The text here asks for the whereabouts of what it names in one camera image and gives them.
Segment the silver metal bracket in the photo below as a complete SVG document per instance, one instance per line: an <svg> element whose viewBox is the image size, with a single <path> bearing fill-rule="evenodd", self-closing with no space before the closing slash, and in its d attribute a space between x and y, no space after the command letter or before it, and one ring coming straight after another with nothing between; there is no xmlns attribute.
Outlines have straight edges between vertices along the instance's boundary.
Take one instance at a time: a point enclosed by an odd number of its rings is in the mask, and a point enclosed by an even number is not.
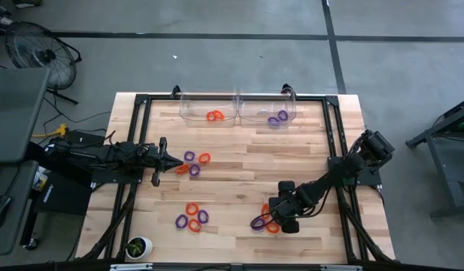
<svg viewBox="0 0 464 271"><path fill-rule="evenodd" d="M363 271L361 266L327 264L321 265L320 271Z"/></svg>
<svg viewBox="0 0 464 271"><path fill-rule="evenodd" d="M152 263L122 263L112 264L109 271L151 271Z"/></svg>

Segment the black leg with caster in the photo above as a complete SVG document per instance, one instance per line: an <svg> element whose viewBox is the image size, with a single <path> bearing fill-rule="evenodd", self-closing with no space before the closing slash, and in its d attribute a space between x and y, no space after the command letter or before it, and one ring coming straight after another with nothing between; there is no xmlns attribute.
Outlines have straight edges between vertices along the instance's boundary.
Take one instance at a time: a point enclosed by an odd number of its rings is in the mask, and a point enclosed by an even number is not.
<svg viewBox="0 0 464 271"><path fill-rule="evenodd" d="M24 224L20 246L28 251L33 251L38 247L39 240L33 236L37 213L30 211Z"/></svg>

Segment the white blue container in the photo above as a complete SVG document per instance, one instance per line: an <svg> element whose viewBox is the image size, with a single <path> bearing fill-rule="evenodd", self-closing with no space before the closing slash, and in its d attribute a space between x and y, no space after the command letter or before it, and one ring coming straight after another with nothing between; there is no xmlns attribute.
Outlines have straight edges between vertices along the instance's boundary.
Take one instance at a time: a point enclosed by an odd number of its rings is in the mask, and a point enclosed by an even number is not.
<svg viewBox="0 0 464 271"><path fill-rule="evenodd" d="M32 189L36 191L42 191L44 185L47 183L47 170L41 166L38 167L35 172L35 177L32 183Z"/></svg>

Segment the clear plastic bin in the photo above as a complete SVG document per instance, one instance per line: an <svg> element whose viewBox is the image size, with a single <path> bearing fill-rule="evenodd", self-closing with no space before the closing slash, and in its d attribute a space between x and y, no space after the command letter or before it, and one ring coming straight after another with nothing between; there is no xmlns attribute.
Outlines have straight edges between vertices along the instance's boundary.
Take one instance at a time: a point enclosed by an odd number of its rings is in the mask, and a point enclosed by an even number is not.
<svg viewBox="0 0 464 271"><path fill-rule="evenodd" d="M270 126L269 117L276 117L280 110L287 111L289 119L280 121L280 126ZM296 118L296 98L291 99L287 94L252 93L242 91L238 93L238 116L241 125L255 128L285 129Z"/></svg>
<svg viewBox="0 0 464 271"><path fill-rule="evenodd" d="M224 120L208 121L209 111L220 110ZM229 128L235 125L238 116L238 94L228 93L197 93L181 94L179 115L188 127L192 128Z"/></svg>

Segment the black desk beam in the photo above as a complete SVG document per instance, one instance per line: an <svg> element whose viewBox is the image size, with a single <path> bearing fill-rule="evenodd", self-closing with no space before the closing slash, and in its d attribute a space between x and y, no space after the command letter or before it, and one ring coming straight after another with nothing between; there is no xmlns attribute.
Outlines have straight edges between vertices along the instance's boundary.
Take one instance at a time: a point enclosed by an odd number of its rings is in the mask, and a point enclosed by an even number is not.
<svg viewBox="0 0 464 271"><path fill-rule="evenodd" d="M90 188L91 174L85 169L68 162L61 158L49 158L44 153L44 148L40 145L30 142L26 149L24 160L34 160L45 169L51 172L59 173L62 177L66 177L84 187Z"/></svg>

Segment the black metal cart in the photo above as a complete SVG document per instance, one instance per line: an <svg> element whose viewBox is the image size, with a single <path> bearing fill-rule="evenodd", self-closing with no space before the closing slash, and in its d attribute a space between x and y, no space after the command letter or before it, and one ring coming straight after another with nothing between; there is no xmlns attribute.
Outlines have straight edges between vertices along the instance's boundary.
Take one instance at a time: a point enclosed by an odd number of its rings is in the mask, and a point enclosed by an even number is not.
<svg viewBox="0 0 464 271"><path fill-rule="evenodd" d="M450 205L430 218L464 215L464 101L441 114L434 124L406 141L408 148L427 144Z"/></svg>

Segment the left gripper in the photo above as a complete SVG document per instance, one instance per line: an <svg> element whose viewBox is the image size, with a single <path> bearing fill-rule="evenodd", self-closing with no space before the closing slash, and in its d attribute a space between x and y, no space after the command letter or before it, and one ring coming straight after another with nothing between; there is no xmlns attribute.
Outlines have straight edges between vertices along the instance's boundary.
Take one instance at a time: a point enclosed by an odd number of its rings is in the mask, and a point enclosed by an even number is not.
<svg viewBox="0 0 464 271"><path fill-rule="evenodd" d="M183 165L182 160L167 153L166 148L167 139L166 137L161 137L158 146L151 146L143 159L145 167L155 169L155 172L152 174L151 178L151 183L154 187L159 186L159 177L161 173Z"/></svg>

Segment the black computer case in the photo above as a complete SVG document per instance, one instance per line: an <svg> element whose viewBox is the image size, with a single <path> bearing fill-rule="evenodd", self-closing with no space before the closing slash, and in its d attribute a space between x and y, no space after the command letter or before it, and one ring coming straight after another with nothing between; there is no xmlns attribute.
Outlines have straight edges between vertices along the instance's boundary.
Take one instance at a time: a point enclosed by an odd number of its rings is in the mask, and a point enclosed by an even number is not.
<svg viewBox="0 0 464 271"><path fill-rule="evenodd" d="M51 172L47 176L47 182L37 198L35 211L85 215L92 189L58 173Z"/></svg>

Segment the small plant in white pot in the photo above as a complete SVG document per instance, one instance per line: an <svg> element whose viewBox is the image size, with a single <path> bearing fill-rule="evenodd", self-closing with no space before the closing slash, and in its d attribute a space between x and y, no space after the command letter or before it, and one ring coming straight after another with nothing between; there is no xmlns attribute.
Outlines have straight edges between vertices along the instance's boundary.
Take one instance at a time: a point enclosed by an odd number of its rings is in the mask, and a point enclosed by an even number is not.
<svg viewBox="0 0 464 271"><path fill-rule="evenodd" d="M136 236L126 243L125 253L131 260L147 259L153 250L153 243L143 236Z"/></svg>

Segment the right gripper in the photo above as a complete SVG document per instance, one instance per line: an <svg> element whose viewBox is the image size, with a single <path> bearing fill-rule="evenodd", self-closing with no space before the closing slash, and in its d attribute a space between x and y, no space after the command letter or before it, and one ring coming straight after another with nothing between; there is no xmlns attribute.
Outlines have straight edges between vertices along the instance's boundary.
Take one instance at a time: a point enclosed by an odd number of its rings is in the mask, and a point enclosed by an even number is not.
<svg viewBox="0 0 464 271"><path fill-rule="evenodd" d="M278 196L268 199L272 220L281 226L283 233L298 233L297 217L305 213L304 186L294 181L279 181Z"/></svg>

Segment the black floor fan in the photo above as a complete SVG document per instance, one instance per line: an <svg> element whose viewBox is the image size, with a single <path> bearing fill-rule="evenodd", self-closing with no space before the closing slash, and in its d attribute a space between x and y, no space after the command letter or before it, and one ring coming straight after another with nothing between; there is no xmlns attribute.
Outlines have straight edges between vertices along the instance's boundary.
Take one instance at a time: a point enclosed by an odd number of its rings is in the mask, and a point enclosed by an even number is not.
<svg viewBox="0 0 464 271"><path fill-rule="evenodd" d="M5 50L19 69L48 68L47 92L74 105L78 103L59 92L74 83L81 54L54 32L36 23L13 22L5 29Z"/></svg>

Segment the black aluminium rig frame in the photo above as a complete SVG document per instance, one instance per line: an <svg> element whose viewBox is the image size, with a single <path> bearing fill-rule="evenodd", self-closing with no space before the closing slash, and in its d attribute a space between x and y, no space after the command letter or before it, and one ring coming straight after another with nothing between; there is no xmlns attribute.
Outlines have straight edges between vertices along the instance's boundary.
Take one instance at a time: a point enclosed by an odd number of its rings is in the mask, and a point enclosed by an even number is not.
<svg viewBox="0 0 464 271"><path fill-rule="evenodd" d="M294 265L344 264L347 261L337 194L321 202L321 213L300 222L295 234L256 232L250 221L262 204L277 194L282 180L314 180L327 170L327 160L341 154L364 130L355 95L300 94L296 118L285 129L241 125L229 128L188 127L179 115L180 98L167 93L118 93L108 129L114 139L129 137L132 120L136 132L149 142L161 137L168 152L182 157L185 151L208 152L211 163L197 177L162 173L154 187L151 170L138 185L130 221L123 221L114 237L112 252L135 236L147 237L153 250L145 263L153 269L205 266L258 266L269 270ZM189 220L186 204L196 202L210 220L202 231L174 224L180 214Z"/></svg>

